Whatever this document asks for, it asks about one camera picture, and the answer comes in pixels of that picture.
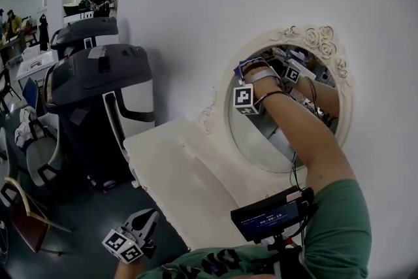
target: dark floor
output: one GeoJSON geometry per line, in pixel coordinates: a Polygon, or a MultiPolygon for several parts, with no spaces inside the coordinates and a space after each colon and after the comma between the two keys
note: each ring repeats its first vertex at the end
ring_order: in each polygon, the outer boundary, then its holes
{"type": "MultiPolygon", "coordinates": [[[[3,266],[12,279],[113,278],[118,260],[102,246],[102,240],[111,228],[123,224],[130,214],[157,208],[143,189],[134,189],[129,182],[112,189],[108,195],[91,188],[84,189],[76,197],[72,196],[70,202],[54,207],[58,212],[49,219],[75,230],[69,234],[51,228],[42,247],[70,254],[60,257],[44,252],[34,254],[7,224],[9,252],[3,266]]],[[[4,213],[4,208],[0,208],[0,220],[4,213]]],[[[152,239],[157,249],[149,262],[150,268],[187,252],[182,239],[163,216],[152,239]]]]}

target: wooden chair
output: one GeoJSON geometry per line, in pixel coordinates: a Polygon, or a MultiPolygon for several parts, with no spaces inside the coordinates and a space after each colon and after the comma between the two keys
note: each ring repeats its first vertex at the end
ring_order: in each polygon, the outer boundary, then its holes
{"type": "Polygon", "coordinates": [[[21,197],[21,201],[16,201],[13,204],[14,211],[12,213],[12,225],[15,227],[26,244],[35,253],[38,251],[44,251],[56,255],[63,254],[63,252],[41,248],[42,243],[44,242],[45,236],[50,227],[55,227],[68,233],[72,233],[72,231],[62,225],[48,220],[41,209],[43,208],[46,210],[46,207],[26,194],[21,185],[15,179],[5,177],[5,180],[21,197]]]}

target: person in black shirt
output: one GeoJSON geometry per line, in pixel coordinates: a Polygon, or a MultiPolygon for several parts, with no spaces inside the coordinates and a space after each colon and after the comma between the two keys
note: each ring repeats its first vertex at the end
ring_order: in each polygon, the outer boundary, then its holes
{"type": "Polygon", "coordinates": [[[113,2],[113,0],[90,0],[91,7],[94,11],[93,17],[98,18],[101,16],[109,17],[110,14],[110,7],[109,4],[113,2]]]}

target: person in yellow shirt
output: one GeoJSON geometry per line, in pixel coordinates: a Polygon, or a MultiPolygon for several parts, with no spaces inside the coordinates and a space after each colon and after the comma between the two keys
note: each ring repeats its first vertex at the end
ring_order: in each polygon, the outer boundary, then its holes
{"type": "Polygon", "coordinates": [[[15,16],[13,10],[7,12],[8,20],[6,26],[7,39],[15,37],[20,32],[20,26],[22,25],[22,19],[15,16]]]}

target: white cloth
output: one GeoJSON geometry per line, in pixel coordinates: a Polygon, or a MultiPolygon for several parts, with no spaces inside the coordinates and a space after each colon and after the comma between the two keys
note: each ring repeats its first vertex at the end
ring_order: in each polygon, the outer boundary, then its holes
{"type": "MultiPolygon", "coordinates": [[[[28,106],[20,110],[19,117],[20,126],[14,132],[14,142],[19,148],[23,148],[27,140],[33,139],[29,123],[37,119],[37,114],[33,107],[28,106]]],[[[38,125],[34,125],[33,128],[38,139],[45,136],[44,131],[38,125]]]]}

